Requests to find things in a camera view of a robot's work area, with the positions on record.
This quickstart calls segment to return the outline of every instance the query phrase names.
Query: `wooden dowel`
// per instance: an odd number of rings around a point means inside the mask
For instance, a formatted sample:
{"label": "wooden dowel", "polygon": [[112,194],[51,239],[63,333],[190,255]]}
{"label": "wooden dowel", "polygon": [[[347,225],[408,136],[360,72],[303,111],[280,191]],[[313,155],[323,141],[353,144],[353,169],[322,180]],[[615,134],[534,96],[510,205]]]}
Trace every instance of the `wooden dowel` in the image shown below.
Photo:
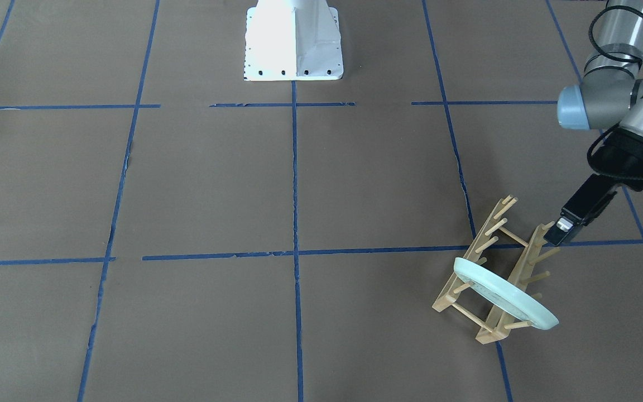
{"label": "wooden dowel", "polygon": [[491,227],[490,229],[487,230],[487,232],[485,232],[485,235],[490,236],[492,232],[497,231],[498,229],[500,229],[501,226],[503,226],[503,224],[506,224],[506,223],[507,223],[507,217],[500,219],[500,221],[497,222],[495,226]]}
{"label": "wooden dowel", "polygon": [[544,279],[544,278],[546,278],[548,276],[549,276],[549,271],[546,271],[546,272],[543,272],[541,274],[531,276],[531,277],[529,277],[527,279],[523,279],[523,280],[520,281],[520,283],[523,284],[523,285],[527,285],[528,283],[537,282],[538,280]]}
{"label": "wooden dowel", "polygon": [[493,332],[493,328],[490,328],[485,322],[483,322],[475,314],[467,311],[465,307],[459,305],[458,303],[453,303],[451,305],[455,307],[457,311],[460,311],[461,313],[463,313],[463,315],[465,315],[467,318],[470,318],[475,324],[478,324],[479,326],[481,326],[485,331]]}
{"label": "wooden dowel", "polygon": [[517,198],[511,199],[502,209],[500,209],[500,211],[498,211],[497,214],[495,214],[495,216],[493,216],[493,219],[499,219],[502,217],[504,213],[507,213],[511,206],[515,205],[515,203],[517,203]]}
{"label": "wooden dowel", "polygon": [[487,242],[485,242],[484,245],[482,245],[482,246],[478,247],[477,249],[475,249],[475,254],[480,254],[481,252],[483,252],[483,250],[485,250],[486,248],[492,246],[497,241],[498,241],[498,237],[497,236],[493,237],[492,239],[490,239]]}
{"label": "wooden dowel", "polygon": [[453,294],[457,295],[458,293],[461,293],[463,290],[466,290],[467,288],[470,288],[472,285],[473,285],[472,282],[466,282],[466,283],[460,285],[459,287],[455,288],[453,290]]}
{"label": "wooden dowel", "polygon": [[545,254],[538,255],[538,257],[534,257],[532,260],[529,260],[528,264],[529,265],[535,265],[536,263],[544,260],[545,258],[549,258],[549,257],[552,257],[555,254],[558,254],[558,252],[559,252],[559,247],[555,247],[554,249],[549,250]]}
{"label": "wooden dowel", "polygon": [[531,321],[520,321],[518,323],[506,324],[505,329],[513,330],[513,329],[516,329],[516,328],[525,328],[525,327],[531,327],[531,326],[532,326]]}
{"label": "wooden dowel", "polygon": [[523,247],[527,247],[528,244],[525,240],[521,239],[520,236],[517,234],[514,234],[511,231],[508,231],[508,229],[505,229],[505,227],[500,227],[500,231],[505,233],[506,235],[510,236],[511,239],[515,240],[516,242],[520,243]]}

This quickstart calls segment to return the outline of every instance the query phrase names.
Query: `light blue joint cap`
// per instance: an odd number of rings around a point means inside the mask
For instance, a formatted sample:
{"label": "light blue joint cap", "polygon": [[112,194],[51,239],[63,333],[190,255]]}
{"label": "light blue joint cap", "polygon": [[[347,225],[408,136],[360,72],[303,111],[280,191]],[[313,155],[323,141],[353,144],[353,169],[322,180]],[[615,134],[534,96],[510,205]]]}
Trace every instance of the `light blue joint cap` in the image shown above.
{"label": "light blue joint cap", "polygon": [[557,121],[570,130],[589,130],[587,111],[584,109],[579,85],[562,89],[557,100]]}

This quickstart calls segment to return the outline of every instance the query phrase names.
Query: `robotic arm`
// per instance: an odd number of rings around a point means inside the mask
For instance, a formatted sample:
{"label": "robotic arm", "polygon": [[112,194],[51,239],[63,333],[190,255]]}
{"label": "robotic arm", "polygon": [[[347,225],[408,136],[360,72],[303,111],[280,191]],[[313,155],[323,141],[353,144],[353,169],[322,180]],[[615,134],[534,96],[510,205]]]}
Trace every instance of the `robotic arm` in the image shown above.
{"label": "robotic arm", "polygon": [[584,80],[565,88],[557,107],[563,127],[612,128],[587,152],[597,174],[564,204],[556,225],[545,235],[556,246],[569,242],[598,217],[620,186],[643,190],[643,80],[635,79],[643,62],[643,1],[610,0],[597,17],[603,15],[594,43],[597,51],[585,65]]}

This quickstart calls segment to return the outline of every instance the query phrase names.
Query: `black cable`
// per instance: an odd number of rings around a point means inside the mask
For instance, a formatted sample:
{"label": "black cable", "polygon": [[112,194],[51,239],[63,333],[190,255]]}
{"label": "black cable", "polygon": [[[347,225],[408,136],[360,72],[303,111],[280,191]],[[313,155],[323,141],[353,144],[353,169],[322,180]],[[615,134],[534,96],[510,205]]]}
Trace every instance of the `black cable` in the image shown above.
{"label": "black cable", "polygon": [[589,150],[587,150],[587,163],[589,163],[589,167],[592,168],[592,170],[597,173],[597,175],[602,175],[602,176],[607,176],[608,178],[613,178],[616,180],[636,180],[636,181],[643,181],[643,178],[641,176],[625,176],[625,175],[615,175],[614,173],[607,173],[606,171],[600,170],[597,166],[594,165],[592,162],[592,154],[594,153],[594,148],[599,145],[602,140],[607,138],[612,132],[614,132],[620,124],[615,124],[612,127],[610,127],[609,130],[606,130],[605,132],[602,133],[593,143],[592,145],[589,146]]}
{"label": "black cable", "polygon": [[597,41],[594,40],[594,25],[599,21],[600,18],[602,18],[605,13],[611,11],[611,10],[624,10],[624,11],[630,11],[630,13],[633,13],[634,15],[637,15],[639,18],[643,20],[643,13],[635,8],[632,7],[627,7],[627,6],[612,6],[612,7],[607,7],[604,10],[600,11],[597,16],[595,16],[594,20],[592,20],[592,23],[589,24],[589,42],[592,43],[592,47],[594,50],[597,51],[600,55],[607,57],[610,60],[614,61],[621,61],[623,63],[641,63],[640,57],[637,56],[632,56],[628,55],[630,58],[629,59],[623,59],[620,57],[612,56],[612,54],[609,54],[602,50],[602,48],[599,47],[597,44]]}

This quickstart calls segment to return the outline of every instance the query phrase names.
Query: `white metal bracket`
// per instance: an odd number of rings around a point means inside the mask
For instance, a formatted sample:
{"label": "white metal bracket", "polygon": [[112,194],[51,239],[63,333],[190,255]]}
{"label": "white metal bracket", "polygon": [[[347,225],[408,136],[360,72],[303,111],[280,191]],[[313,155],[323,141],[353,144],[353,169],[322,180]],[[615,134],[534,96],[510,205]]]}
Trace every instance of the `white metal bracket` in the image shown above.
{"label": "white metal bracket", "polygon": [[326,0],[258,0],[247,10],[247,81],[321,81],[344,74],[339,12]]}

